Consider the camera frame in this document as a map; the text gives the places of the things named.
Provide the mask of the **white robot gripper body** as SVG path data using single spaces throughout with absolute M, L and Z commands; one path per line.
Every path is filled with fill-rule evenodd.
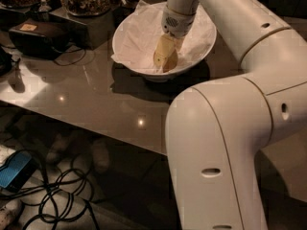
M 183 38 L 191 30 L 195 16 L 195 14 L 181 14 L 165 6 L 161 19 L 162 30 L 171 37 Z

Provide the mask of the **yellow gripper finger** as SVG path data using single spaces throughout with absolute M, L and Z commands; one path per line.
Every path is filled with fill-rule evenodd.
M 174 42 L 175 42 L 176 50 L 179 52 L 181 50 L 181 48 L 182 48 L 182 45 L 183 45 L 183 42 L 184 42 L 184 38 L 183 37 L 175 38 Z
M 153 63 L 157 69 L 168 72 L 177 65 L 177 50 L 172 37 L 162 35 L 153 53 Z

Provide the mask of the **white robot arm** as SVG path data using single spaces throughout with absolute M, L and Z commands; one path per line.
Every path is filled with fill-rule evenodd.
M 162 28 L 189 32 L 203 7 L 240 75 L 194 85 L 169 107 L 165 138 L 183 230 L 268 230 L 254 156 L 304 128 L 307 43 L 257 0 L 167 0 Z

